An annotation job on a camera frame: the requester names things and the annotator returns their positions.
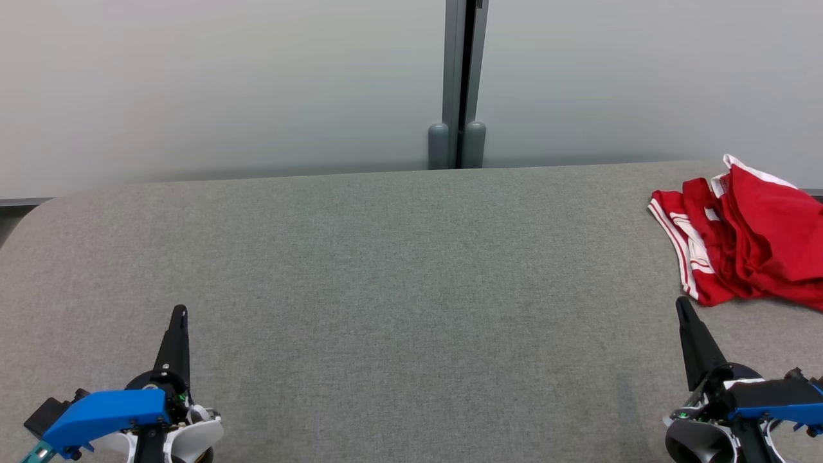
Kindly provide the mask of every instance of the gray fabric surface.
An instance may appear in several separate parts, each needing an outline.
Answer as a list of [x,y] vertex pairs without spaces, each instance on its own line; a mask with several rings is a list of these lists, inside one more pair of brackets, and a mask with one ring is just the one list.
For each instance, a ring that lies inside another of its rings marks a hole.
[[[655,163],[134,185],[55,199],[0,249],[0,448],[45,398],[149,369],[191,309],[219,461],[668,461],[688,396]],[[823,314],[700,309],[727,356],[823,373]],[[785,456],[821,442],[782,429]],[[84,461],[119,461],[101,453]]]

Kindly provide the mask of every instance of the white wall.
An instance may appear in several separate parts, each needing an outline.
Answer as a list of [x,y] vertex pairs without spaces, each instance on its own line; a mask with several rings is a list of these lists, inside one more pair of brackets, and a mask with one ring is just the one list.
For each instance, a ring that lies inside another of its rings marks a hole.
[[823,2],[488,3],[484,166],[729,152],[823,188]]
[[127,181],[424,169],[444,2],[0,6],[0,199]]

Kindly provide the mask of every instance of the folded red garment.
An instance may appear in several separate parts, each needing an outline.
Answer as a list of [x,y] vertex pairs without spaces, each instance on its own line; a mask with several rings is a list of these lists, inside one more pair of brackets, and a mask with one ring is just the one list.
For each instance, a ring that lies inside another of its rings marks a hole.
[[[682,194],[652,193],[649,209],[661,226],[662,216],[688,236],[691,254],[708,261],[703,271],[681,266],[681,280],[691,271],[696,286],[684,289],[706,306],[774,295],[823,311],[823,204],[734,157],[723,160],[729,172],[711,185],[693,179]],[[667,234],[677,249],[677,236]]]

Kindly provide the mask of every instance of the floor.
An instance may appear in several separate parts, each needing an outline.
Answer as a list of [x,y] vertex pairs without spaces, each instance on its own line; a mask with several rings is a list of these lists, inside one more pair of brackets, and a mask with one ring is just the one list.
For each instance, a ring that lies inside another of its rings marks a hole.
[[17,223],[34,209],[34,206],[7,206],[0,208],[0,246],[6,242],[6,238],[12,234],[12,230]]

